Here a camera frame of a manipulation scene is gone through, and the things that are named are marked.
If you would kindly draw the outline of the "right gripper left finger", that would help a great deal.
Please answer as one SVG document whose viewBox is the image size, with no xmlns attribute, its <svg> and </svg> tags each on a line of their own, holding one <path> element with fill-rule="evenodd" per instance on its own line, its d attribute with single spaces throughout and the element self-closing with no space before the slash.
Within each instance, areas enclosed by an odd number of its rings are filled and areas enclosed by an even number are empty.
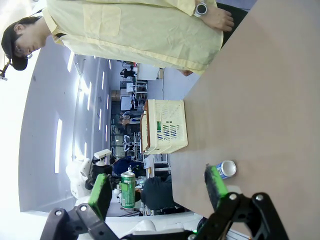
<svg viewBox="0 0 320 240">
<path fill-rule="evenodd" d="M 40 240 L 77 240 L 82 234 L 93 240 L 120 240 L 105 222 L 112 193 L 111 176 L 99 174 L 87 203 L 49 213 Z"/>
</svg>

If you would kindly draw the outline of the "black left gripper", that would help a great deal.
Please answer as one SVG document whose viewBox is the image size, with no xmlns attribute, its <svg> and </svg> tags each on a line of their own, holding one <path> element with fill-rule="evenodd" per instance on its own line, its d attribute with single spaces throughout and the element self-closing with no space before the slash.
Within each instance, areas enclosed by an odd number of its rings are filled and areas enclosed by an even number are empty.
<svg viewBox="0 0 320 240">
<path fill-rule="evenodd" d="M 99 166 L 94 164 L 89 172 L 88 179 L 85 181 L 86 187 L 93 187 L 99 174 L 111 175 L 113 167 L 111 165 Z"/>
</svg>

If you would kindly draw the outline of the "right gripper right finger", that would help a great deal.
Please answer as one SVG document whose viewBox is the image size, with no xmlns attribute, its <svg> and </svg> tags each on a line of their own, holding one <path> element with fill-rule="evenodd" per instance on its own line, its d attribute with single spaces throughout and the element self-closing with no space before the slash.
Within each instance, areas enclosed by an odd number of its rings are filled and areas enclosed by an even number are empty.
<svg viewBox="0 0 320 240">
<path fill-rule="evenodd" d="M 267 193 L 246 197 L 229 191 L 213 165 L 206 165 L 204 181 L 214 213 L 199 229 L 199 240 L 224 240 L 233 223 L 243 223 L 251 240 L 289 240 Z"/>
</svg>

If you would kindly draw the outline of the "green drink can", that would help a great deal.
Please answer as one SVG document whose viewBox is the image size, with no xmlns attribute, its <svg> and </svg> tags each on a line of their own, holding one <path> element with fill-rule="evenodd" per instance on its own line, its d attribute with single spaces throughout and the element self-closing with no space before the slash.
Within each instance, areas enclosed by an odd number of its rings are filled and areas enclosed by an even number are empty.
<svg viewBox="0 0 320 240">
<path fill-rule="evenodd" d="M 121 206 L 125 209 L 133 209 L 136 204 L 135 188 L 136 176 L 132 172 L 131 166 L 127 171 L 120 175 L 120 188 L 121 188 Z"/>
</svg>

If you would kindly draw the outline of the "cream shopping basket brown rim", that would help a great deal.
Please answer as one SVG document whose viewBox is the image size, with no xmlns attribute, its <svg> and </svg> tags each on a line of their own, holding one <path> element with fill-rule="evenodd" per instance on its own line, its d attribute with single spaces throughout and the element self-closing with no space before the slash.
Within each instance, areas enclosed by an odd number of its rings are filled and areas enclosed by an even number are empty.
<svg viewBox="0 0 320 240">
<path fill-rule="evenodd" d="M 158 140 L 157 121 L 172 121 L 182 127 L 178 139 Z M 140 149 L 145 155 L 171 154 L 188 145 L 185 105 L 183 100 L 148 99 L 140 118 Z"/>
</svg>

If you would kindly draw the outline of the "person's left hand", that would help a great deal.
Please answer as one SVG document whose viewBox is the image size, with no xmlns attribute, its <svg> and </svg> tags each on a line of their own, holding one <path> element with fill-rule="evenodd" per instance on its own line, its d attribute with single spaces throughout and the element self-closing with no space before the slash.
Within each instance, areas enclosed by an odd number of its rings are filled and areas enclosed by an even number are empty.
<svg viewBox="0 0 320 240">
<path fill-rule="evenodd" d="M 235 25 L 232 14 L 229 11 L 214 5 L 209 5 L 207 12 L 200 19 L 210 28 L 224 32 L 231 32 Z"/>
</svg>

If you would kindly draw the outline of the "blue drink can silver top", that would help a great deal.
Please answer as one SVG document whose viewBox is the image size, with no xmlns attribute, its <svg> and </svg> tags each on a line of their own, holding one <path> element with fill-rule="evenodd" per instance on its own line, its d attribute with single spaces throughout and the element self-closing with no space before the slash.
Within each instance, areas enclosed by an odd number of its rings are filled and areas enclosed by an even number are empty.
<svg viewBox="0 0 320 240">
<path fill-rule="evenodd" d="M 225 160 L 215 167 L 223 180 L 233 177 L 237 171 L 237 166 L 232 160 Z"/>
</svg>

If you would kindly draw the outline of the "seated person blue jacket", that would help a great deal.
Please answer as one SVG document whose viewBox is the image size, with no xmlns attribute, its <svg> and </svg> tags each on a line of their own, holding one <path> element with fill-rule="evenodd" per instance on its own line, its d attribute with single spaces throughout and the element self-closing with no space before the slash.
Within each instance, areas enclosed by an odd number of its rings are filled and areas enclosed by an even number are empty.
<svg viewBox="0 0 320 240">
<path fill-rule="evenodd" d="M 136 160 L 132 160 L 131 156 L 126 156 L 123 158 L 116 158 L 112 156 L 109 159 L 109 163 L 112 165 L 112 169 L 115 175 L 120 176 L 122 173 L 128 171 L 128 168 L 131 167 L 140 167 L 144 168 L 144 163 Z"/>
</svg>

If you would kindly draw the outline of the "seated person dark jacket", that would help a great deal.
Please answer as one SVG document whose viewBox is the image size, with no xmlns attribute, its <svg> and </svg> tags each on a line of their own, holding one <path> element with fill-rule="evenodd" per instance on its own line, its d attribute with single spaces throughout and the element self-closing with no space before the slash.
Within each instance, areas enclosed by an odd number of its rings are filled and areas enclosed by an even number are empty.
<svg viewBox="0 0 320 240">
<path fill-rule="evenodd" d="M 148 178 L 140 192 L 141 202 L 152 211 L 176 208 L 173 199 L 172 176 L 154 176 Z"/>
</svg>

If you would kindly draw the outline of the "blue green drink container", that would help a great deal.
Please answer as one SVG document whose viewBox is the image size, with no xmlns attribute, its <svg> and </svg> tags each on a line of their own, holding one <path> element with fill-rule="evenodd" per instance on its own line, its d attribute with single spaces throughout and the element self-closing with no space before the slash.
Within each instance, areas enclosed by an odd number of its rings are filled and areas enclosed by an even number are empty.
<svg viewBox="0 0 320 240">
<path fill-rule="evenodd" d="M 182 126 L 180 124 L 174 124 L 172 121 L 157 121 L 156 133 L 159 141 L 176 140 L 181 137 Z"/>
</svg>

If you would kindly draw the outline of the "eyeglasses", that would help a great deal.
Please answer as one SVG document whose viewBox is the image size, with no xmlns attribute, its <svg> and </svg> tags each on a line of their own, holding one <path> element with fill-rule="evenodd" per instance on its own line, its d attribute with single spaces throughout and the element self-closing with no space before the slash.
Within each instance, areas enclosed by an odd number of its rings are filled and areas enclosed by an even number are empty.
<svg viewBox="0 0 320 240">
<path fill-rule="evenodd" d="M 34 45 L 29 44 L 26 46 L 20 46 L 17 43 L 14 44 L 13 54 L 17 58 L 30 59 L 33 56 Z"/>
</svg>

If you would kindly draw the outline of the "person in yellow shirt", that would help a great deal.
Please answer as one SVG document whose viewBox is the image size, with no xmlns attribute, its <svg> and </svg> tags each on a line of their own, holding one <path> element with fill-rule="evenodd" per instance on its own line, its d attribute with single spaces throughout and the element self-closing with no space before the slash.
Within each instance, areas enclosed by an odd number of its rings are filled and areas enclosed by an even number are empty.
<svg viewBox="0 0 320 240">
<path fill-rule="evenodd" d="M 18 45 L 47 38 L 75 54 L 174 68 L 201 75 L 247 15 L 216 0 L 204 0 L 231 13 L 231 31 L 210 28 L 194 16 L 199 0 L 46 0 L 40 19 L 18 24 Z"/>
</svg>

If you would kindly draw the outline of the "black cap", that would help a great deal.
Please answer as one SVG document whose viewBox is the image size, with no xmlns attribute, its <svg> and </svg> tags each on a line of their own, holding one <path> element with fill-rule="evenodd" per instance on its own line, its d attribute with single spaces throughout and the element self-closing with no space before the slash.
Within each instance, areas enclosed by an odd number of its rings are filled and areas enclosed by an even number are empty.
<svg viewBox="0 0 320 240">
<path fill-rule="evenodd" d="M 12 23 L 6 28 L 3 33 L 1 46 L 4 51 L 5 56 L 10 60 L 13 65 L 13 68 L 17 71 L 23 71 L 28 65 L 27 56 L 16 56 L 16 40 L 20 37 L 19 34 L 14 30 L 16 25 L 31 25 L 37 22 L 41 17 L 40 16 L 29 16 L 20 19 Z"/>
</svg>

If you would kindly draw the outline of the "silver wristwatch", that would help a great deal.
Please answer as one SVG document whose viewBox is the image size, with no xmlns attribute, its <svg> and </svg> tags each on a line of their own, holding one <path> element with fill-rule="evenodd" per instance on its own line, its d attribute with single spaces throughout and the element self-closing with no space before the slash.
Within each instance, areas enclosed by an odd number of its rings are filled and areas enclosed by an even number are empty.
<svg viewBox="0 0 320 240">
<path fill-rule="evenodd" d="M 195 3 L 195 9 L 193 15 L 197 18 L 205 16 L 208 12 L 208 6 L 204 0 L 199 0 Z"/>
</svg>

